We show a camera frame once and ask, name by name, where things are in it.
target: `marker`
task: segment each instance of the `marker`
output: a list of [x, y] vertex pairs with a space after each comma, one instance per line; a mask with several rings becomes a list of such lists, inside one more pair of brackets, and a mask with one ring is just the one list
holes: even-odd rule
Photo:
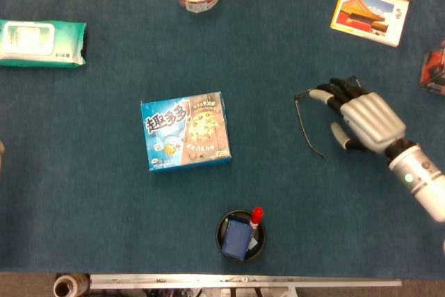
[[252, 227], [252, 233], [250, 235], [250, 238], [253, 238], [253, 235], [255, 234], [255, 231], [257, 231], [258, 225], [260, 224], [263, 216], [264, 216], [263, 208], [256, 207], [255, 209], [253, 209], [253, 214], [250, 219], [250, 226]]

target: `red marker cap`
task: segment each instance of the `red marker cap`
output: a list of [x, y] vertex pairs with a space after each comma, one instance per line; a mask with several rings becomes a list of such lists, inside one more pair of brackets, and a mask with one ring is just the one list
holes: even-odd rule
[[259, 222], [261, 222], [261, 219], [264, 216], [264, 210], [263, 208], [260, 207], [256, 207], [255, 209], [253, 209], [253, 215], [252, 215], [252, 219], [250, 220], [253, 224], [259, 224]]

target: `blue box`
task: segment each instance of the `blue box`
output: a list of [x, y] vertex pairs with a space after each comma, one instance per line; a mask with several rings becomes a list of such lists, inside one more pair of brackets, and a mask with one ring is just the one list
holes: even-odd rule
[[252, 226], [237, 220], [229, 220], [222, 251], [229, 257], [244, 260], [248, 250]]
[[140, 105], [149, 170], [229, 161], [221, 92]]

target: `label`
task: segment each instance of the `label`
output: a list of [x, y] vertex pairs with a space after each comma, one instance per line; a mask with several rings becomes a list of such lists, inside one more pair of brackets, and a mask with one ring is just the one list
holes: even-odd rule
[[48, 56], [54, 48], [54, 26], [33, 22], [8, 22], [3, 33], [7, 54]]
[[189, 1], [186, 1], [186, 9], [189, 12], [200, 13], [206, 10], [210, 10], [212, 7], [216, 5], [217, 2], [218, 0], [206, 0], [200, 3], [191, 3]]
[[215, 156], [217, 157], [228, 156], [227, 150], [216, 151]]

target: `pen holder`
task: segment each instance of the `pen holder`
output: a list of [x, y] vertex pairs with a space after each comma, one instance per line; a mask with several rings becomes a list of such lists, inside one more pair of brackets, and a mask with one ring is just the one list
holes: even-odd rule
[[255, 238], [257, 240], [258, 244], [255, 247], [253, 247], [251, 250], [248, 250], [245, 253], [244, 260], [239, 260], [239, 259], [235, 259], [233, 257], [229, 257], [222, 252], [229, 220], [234, 219], [239, 222], [249, 224], [251, 217], [252, 217], [251, 211], [233, 210], [233, 211], [229, 212], [228, 214], [225, 214], [224, 217], [218, 223], [218, 226], [216, 228], [216, 244], [218, 245], [219, 250], [225, 257], [227, 257], [231, 260], [237, 261], [237, 262], [247, 262], [247, 261], [251, 261], [251, 260], [255, 259], [256, 257], [258, 257], [258, 255], [264, 249], [264, 246], [266, 245], [266, 228], [264, 227], [263, 222], [260, 222], [257, 230], [255, 231], [255, 233], [253, 235], [253, 238]]

